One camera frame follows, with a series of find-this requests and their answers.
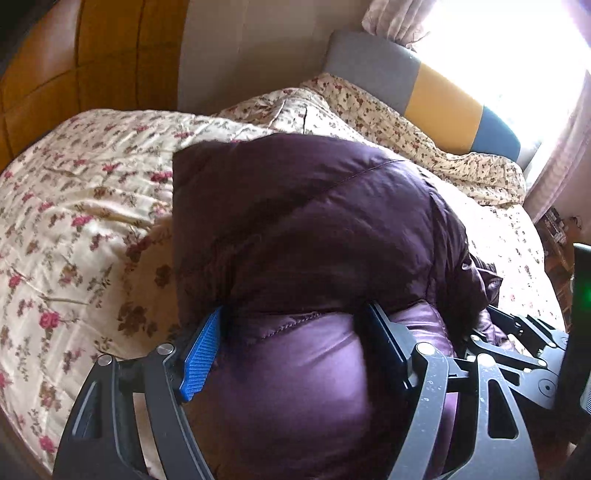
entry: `window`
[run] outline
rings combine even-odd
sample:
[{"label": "window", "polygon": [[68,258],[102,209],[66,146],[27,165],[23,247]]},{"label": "window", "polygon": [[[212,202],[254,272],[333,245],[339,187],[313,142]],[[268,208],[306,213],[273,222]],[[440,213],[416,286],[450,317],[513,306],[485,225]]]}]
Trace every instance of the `window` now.
[{"label": "window", "polygon": [[422,61],[491,108],[529,158],[564,125],[588,47],[560,0],[439,0],[415,49]]}]

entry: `purple jacket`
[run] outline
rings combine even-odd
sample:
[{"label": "purple jacket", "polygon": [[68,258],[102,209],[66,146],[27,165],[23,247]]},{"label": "purple jacket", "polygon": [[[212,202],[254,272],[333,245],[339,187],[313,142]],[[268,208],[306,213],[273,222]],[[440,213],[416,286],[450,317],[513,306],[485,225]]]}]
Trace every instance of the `purple jacket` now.
[{"label": "purple jacket", "polygon": [[407,408],[353,321],[360,306],[378,301],[446,355],[478,324],[506,339],[483,312],[499,278],[488,272],[485,284],[460,220],[414,164],[334,138],[203,142],[173,166],[180,320],[230,308],[190,406],[216,477],[384,477]]}]

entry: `ribbed blue pad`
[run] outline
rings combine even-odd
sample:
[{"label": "ribbed blue pad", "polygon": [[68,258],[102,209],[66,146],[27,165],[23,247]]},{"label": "ribbed blue pad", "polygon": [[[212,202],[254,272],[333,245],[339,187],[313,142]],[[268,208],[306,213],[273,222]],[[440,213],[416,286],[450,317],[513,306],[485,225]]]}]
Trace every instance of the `ribbed blue pad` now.
[{"label": "ribbed blue pad", "polygon": [[220,346],[220,313],[218,308],[206,320],[203,330],[191,347],[184,364],[183,383],[179,393],[185,402],[201,392]]}]

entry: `floral blanket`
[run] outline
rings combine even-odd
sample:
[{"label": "floral blanket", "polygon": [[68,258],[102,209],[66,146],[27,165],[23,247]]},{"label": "floral blanket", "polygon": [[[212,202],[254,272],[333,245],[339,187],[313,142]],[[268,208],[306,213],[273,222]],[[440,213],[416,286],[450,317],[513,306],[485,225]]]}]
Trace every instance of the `floral blanket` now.
[{"label": "floral blanket", "polygon": [[[0,407],[49,471],[68,413],[95,359],[104,352],[117,358],[143,356],[174,339],[178,329],[171,267],[174,152],[203,140],[251,140],[275,131],[372,140],[382,148],[394,148],[381,137],[369,138],[369,125],[349,126],[355,115],[369,117],[355,108],[338,113],[333,104],[337,96],[332,94],[340,84],[330,81],[333,87],[326,85],[322,95],[310,88],[286,89],[244,102],[220,117],[154,111],[81,113],[4,171]],[[382,131],[394,121],[387,113],[376,117],[376,128]],[[428,141],[424,135],[420,138]],[[407,155],[402,147],[396,148]],[[428,157],[421,148],[421,155]],[[516,184],[507,180],[503,185],[502,169],[515,172],[499,158],[491,159],[488,167],[491,181],[481,160],[475,167],[464,158],[455,173],[444,166],[430,168],[425,157],[422,163],[412,160],[438,175],[449,173],[452,183],[464,191],[482,189],[482,198],[471,195],[478,200],[503,204],[481,207],[433,176],[466,224],[473,249],[494,261],[505,277],[501,307],[513,313],[533,312],[560,326],[540,240],[517,201],[522,177],[517,175]],[[471,171],[479,182],[468,175]],[[497,194],[504,200],[494,202]],[[164,478],[147,433],[145,404],[138,400],[136,409],[150,473]]]}]

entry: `pink curtain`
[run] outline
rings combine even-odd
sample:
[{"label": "pink curtain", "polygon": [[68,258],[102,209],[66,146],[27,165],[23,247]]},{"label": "pink curtain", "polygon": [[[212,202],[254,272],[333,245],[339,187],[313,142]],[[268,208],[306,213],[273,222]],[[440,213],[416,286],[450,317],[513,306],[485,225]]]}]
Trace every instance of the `pink curtain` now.
[{"label": "pink curtain", "polygon": [[365,31],[404,47],[424,37],[422,23],[437,0],[374,0],[362,25]]},{"label": "pink curtain", "polygon": [[586,72],[579,101],[554,147],[542,144],[525,171],[528,183],[535,177],[523,205],[534,223],[554,204],[581,160],[591,161],[590,141],[591,76]]}]

